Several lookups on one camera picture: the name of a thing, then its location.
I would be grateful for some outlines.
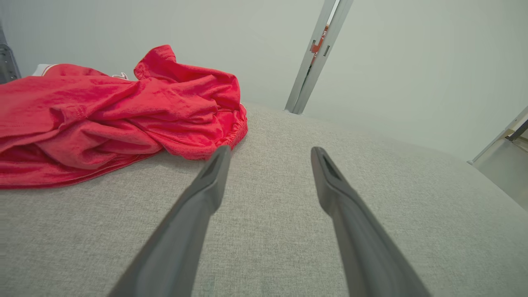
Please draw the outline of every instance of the white trim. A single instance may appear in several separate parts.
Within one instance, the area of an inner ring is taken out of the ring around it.
[[[58,64],[39,64],[31,76],[44,76],[44,74],[46,74],[46,72],[55,65]]]

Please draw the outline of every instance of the red garment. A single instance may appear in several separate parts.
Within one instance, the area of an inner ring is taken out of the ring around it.
[[[79,183],[166,149],[206,159],[248,130],[234,75],[149,51],[138,81],[59,64],[0,85],[0,188]]]

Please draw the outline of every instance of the gray fabric surface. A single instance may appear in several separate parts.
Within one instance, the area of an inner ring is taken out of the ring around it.
[[[194,295],[346,295],[309,152],[324,147],[437,295],[526,296],[528,214],[440,152],[247,106]],[[79,185],[2,191],[2,295],[105,295],[203,162],[162,153]]]

